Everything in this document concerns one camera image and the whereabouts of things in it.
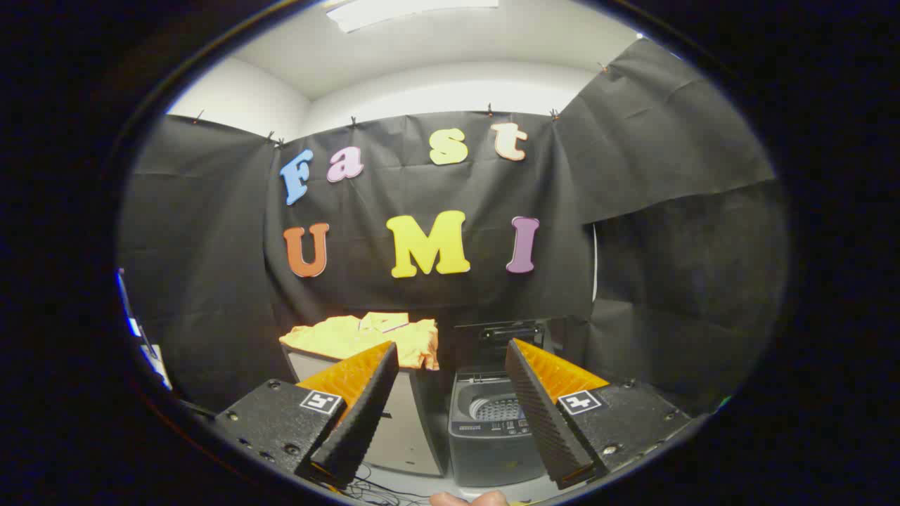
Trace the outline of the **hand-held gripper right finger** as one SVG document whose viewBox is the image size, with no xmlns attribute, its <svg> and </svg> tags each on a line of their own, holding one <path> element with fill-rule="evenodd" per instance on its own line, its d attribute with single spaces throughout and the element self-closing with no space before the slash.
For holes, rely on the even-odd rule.
<svg viewBox="0 0 900 506">
<path fill-rule="evenodd" d="M 560 490 L 630 467 L 693 426 L 642 382 L 611 382 L 512 339 L 505 369 L 546 473 Z"/>
</svg>

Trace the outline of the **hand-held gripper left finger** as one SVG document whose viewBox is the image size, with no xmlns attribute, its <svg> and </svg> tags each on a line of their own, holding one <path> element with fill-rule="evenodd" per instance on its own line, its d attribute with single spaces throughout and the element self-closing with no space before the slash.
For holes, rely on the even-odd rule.
<svg viewBox="0 0 900 506">
<path fill-rule="evenodd" d="M 343 489 L 372 444 L 398 372 L 397 345 L 383 342 L 298 384 L 270 379 L 214 425 L 267 467 Z"/>
</svg>

